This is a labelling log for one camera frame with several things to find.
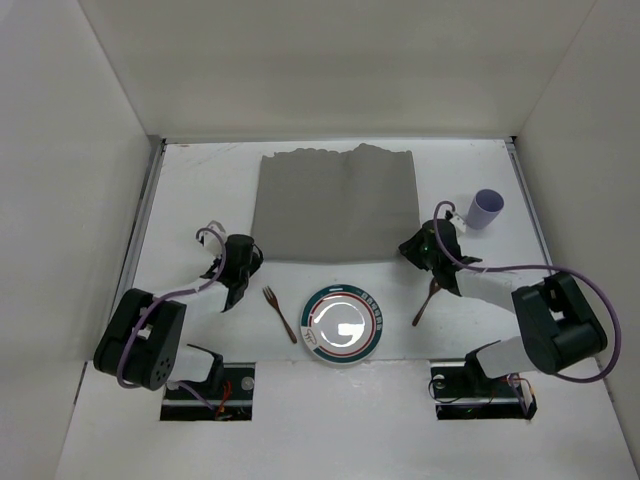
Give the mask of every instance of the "paper cup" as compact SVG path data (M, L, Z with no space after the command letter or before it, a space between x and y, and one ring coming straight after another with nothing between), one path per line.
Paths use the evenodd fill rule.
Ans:
M489 225L504 208L504 198L495 190L485 188L476 193L467 214L467 225L482 230Z

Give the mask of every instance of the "bronze fork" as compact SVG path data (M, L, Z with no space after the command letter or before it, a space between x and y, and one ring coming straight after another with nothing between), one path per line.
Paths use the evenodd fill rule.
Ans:
M293 333L293 330L291 330L291 327L289 326L287 321L284 319L284 315L282 315L282 312L280 311L280 305L278 305L278 299L276 298L276 294L273 293L273 290L271 290L270 287L263 288L262 293L264 293L264 298L267 299L267 302L269 302L269 305L271 305L273 309L276 312L278 312L278 315L280 315L282 324L284 325L285 330L289 334L289 338L291 339L291 341L293 343L298 343L298 339L296 338L295 333Z
M427 305L429 305L429 300L431 300L431 297L433 297L440 290L442 290L442 287L440 287L440 285L438 285L436 283L436 279L435 278L432 278L431 279L431 283L429 284L429 296L427 297L427 299L422 304L422 307L420 308L420 310L416 314L415 318L413 319L413 322L411 322L411 325L413 325L414 327L416 325L418 325L418 322L422 318L422 314L424 313L425 309L427 308Z

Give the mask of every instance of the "gray towel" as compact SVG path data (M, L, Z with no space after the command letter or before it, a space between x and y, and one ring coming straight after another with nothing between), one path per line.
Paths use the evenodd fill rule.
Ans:
M262 158L252 235L267 260L387 260L419 228L411 152L362 144Z

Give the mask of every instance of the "white tabletop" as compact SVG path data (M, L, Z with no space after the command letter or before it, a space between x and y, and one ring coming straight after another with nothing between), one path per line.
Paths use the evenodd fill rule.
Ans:
M463 252L491 264L540 262L542 255L516 177L500 141L368 141L410 149L421 220L435 203L464 211L471 194L499 190L504 212ZM193 280L210 258L193 232L212 218L249 233L263 154L301 146L344 150L359 141L170 146L153 205L135 285L164 289ZM318 267L265 264L246 298L212 319L203 345L227 361L260 359L251 422L160 422L161 392L123 390L90 365L80 389L58 480L637 478L602 382L575 385L528 374L539 411L521 420L437 421L424 360L372 361L350 369L309 359L291 346L260 288L269 284L293 320L306 299L334 282L370 290L385 315L378 358L461 357L516 333L511 315L479 301L439 295L412 328L429 275L404 260ZM256 341L245 336L254 332ZM595 361L570 369L592 375Z
M500 216L482 233L460 239L463 253L487 265L544 263L527 206L503 141L340 140L285 143L170 145L165 154L134 286L148 291L189 283L209 267L210 255L194 241L195 231L215 219L229 233L251 233L263 155L319 148L345 151L363 141L392 151L411 150L415 162L420 220L436 203L452 200L466 212L472 195L493 188L505 198ZM538 279L543 272L531 274ZM373 359L461 357L473 348L518 335L515 317L478 300L439 293L418 327L411 321L426 298L431 275L398 256L394 261L349 265L265 262L245 298L198 330L197 343L229 362L306 360L302 342L292 345L262 296L269 285L285 317L299 333L303 307L318 290L352 284L371 294L384 317Z

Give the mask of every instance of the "plate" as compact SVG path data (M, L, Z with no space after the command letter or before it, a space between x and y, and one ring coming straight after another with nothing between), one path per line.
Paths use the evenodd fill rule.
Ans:
M305 345L321 360L338 365L361 362L382 336L378 303L353 285L332 285L313 295L302 313Z

